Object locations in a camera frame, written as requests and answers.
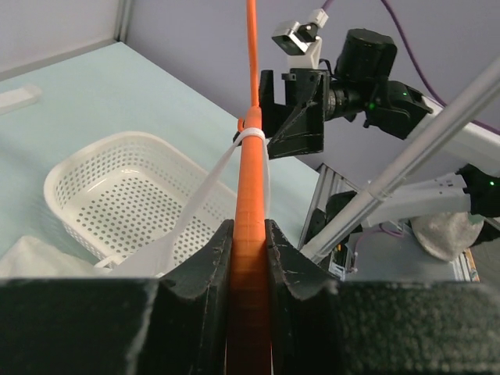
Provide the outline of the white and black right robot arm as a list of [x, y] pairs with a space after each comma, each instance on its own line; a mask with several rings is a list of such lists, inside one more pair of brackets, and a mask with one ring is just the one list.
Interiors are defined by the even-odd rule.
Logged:
[[322, 257], [379, 208], [435, 152], [452, 147], [489, 177], [499, 175], [499, 138], [473, 117], [499, 93], [499, 64], [493, 62], [450, 104], [437, 108], [420, 91], [390, 79], [397, 54], [393, 40], [367, 29], [351, 29], [335, 65], [320, 69], [318, 26], [296, 24], [277, 30], [273, 40], [288, 55], [286, 102], [274, 100], [273, 72], [259, 83], [262, 131], [272, 159], [321, 152], [324, 124], [364, 113], [377, 127], [409, 146], [374, 181], [356, 194], [302, 251]]

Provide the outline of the orange plastic hanger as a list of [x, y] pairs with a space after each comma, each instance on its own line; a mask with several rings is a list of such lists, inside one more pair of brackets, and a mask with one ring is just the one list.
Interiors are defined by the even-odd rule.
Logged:
[[264, 141], [241, 141], [227, 325], [227, 373], [271, 371], [270, 308], [263, 184]]

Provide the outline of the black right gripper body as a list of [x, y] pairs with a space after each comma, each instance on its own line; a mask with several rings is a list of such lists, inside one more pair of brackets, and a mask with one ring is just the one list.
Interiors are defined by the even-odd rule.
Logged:
[[337, 118], [352, 120], [349, 84], [334, 78], [329, 71], [294, 68], [282, 73], [281, 79], [285, 85], [287, 106], [321, 112], [324, 121]]

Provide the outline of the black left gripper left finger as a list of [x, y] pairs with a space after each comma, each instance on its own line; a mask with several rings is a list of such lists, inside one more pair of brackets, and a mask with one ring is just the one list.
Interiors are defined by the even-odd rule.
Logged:
[[2, 373], [221, 374], [233, 227], [160, 278], [4, 280]]

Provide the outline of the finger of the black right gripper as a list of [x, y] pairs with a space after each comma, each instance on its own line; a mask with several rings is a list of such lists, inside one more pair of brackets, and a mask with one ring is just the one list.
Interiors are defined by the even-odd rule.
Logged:
[[274, 137], [268, 137], [270, 156], [307, 155], [323, 150], [323, 114], [306, 107], [294, 108], [289, 117], [291, 123], [281, 128]]
[[263, 70], [259, 82], [259, 105], [262, 112], [262, 131], [267, 137], [274, 137], [291, 121], [295, 108], [278, 104], [274, 98], [274, 76], [272, 70]]

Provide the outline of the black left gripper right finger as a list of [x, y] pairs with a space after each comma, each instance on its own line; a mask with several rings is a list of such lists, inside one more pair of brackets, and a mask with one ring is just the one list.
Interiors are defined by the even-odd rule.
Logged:
[[499, 296], [467, 282], [339, 281], [266, 221], [276, 374], [496, 374]]

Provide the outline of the white tank top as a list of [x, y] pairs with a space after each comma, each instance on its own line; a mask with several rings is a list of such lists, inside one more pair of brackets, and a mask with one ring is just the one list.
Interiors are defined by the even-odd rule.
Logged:
[[81, 149], [49, 173], [44, 196], [66, 232], [98, 261], [90, 264], [26, 236], [2, 257], [2, 278], [161, 276], [233, 219], [230, 271], [263, 280], [270, 205], [266, 141], [261, 130], [249, 128], [233, 146], [241, 150], [237, 192], [219, 181], [231, 152], [205, 172], [166, 141], [141, 132]]

